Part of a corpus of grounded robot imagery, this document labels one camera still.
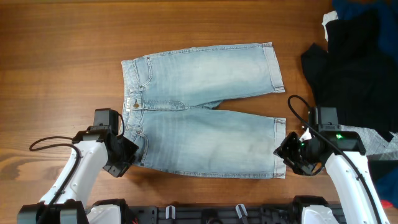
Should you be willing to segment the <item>light blue denim shorts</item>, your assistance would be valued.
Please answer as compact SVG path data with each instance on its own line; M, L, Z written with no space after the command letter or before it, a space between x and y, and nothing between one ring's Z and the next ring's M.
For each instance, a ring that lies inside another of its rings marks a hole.
M271 43L193 47L121 65L134 165L195 177L285 177L274 150L286 120L219 109L225 100L284 92Z

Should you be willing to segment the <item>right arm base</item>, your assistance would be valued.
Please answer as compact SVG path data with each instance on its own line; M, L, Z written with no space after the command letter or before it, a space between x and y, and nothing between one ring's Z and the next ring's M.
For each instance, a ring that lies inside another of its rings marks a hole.
M295 196L289 205L289 219L300 224L338 224L328 202L317 196Z

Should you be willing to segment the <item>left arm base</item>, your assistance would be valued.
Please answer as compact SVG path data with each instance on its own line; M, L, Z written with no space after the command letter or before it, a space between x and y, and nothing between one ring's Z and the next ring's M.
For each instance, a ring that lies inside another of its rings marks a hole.
M89 224L131 223L132 215L124 199L97 201L87 214Z

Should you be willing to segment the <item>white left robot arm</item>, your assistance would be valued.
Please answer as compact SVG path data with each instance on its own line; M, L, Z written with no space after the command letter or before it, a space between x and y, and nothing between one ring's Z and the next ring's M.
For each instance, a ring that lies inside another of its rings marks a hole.
M86 203L101 170L122 177L138 146L110 129L80 131L66 147L68 162L50 190L36 204L24 205L18 223L137 223L124 199L102 200L90 211Z

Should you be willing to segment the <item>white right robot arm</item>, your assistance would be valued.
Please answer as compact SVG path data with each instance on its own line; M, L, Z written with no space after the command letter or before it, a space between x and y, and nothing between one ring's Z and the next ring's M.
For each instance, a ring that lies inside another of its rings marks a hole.
M322 131L301 141L292 132L274 154L298 175L314 176L325 169L338 193L347 223L389 223L371 180L358 133Z

